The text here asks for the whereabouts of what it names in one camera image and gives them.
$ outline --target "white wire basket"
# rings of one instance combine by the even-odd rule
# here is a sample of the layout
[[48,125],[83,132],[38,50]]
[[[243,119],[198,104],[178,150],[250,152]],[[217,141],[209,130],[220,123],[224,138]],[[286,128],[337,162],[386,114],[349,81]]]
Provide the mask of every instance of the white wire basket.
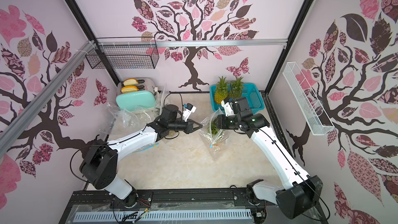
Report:
[[[310,83],[297,63],[286,63],[286,67],[282,74],[289,84],[289,87],[292,90],[298,105],[300,106],[300,109],[308,123],[308,126],[310,127],[312,134],[325,135],[333,130],[334,125],[326,113],[322,102],[318,99],[318,95],[310,86]],[[323,118],[323,122],[321,122],[319,116],[323,114],[327,116],[327,120],[326,118]]]

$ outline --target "vented metal panel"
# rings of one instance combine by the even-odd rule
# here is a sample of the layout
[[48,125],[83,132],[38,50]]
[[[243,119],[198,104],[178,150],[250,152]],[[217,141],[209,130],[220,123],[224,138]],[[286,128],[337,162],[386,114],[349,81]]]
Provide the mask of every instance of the vented metal panel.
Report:
[[[116,218],[121,221],[123,217],[136,211],[115,211]],[[138,218],[143,211],[132,216],[126,221],[133,221]],[[170,210],[170,211],[150,211],[140,221],[168,221],[168,220],[236,220],[251,219],[250,209],[225,209],[225,210]],[[77,212],[73,222],[108,222],[115,220],[112,211],[109,212]]]

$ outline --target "pineapple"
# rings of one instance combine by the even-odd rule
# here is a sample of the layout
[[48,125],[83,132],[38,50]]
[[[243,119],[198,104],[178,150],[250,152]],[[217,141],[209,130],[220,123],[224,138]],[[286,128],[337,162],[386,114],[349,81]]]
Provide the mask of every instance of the pineapple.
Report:
[[243,77],[236,77],[235,81],[231,81],[231,90],[228,92],[229,97],[239,98],[242,97]]
[[228,84],[225,82],[223,76],[220,78],[220,81],[217,82],[216,90],[214,93],[214,101],[217,104],[221,104],[222,100],[228,96]]

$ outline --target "black wire basket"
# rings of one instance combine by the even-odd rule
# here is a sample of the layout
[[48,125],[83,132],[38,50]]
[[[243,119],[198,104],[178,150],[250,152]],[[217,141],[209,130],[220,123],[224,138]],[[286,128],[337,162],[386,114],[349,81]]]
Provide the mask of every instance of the black wire basket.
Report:
[[[111,66],[116,68],[154,69],[159,60],[156,42],[147,44],[100,43],[98,48],[105,54]],[[105,66],[95,49],[86,54],[86,59],[92,69]]]

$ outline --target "clear plastic bag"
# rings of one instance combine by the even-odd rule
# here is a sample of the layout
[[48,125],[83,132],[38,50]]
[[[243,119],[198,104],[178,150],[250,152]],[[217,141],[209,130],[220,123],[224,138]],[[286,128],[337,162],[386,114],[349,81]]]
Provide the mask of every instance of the clear plastic bag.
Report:
[[203,127],[199,130],[199,134],[202,138],[203,143],[209,150],[212,158],[216,160],[219,156],[219,152],[225,150],[227,147],[227,139],[231,133],[230,130],[218,129],[214,124],[215,119],[218,115],[224,114],[220,108],[212,113],[209,117],[206,117],[201,124]]

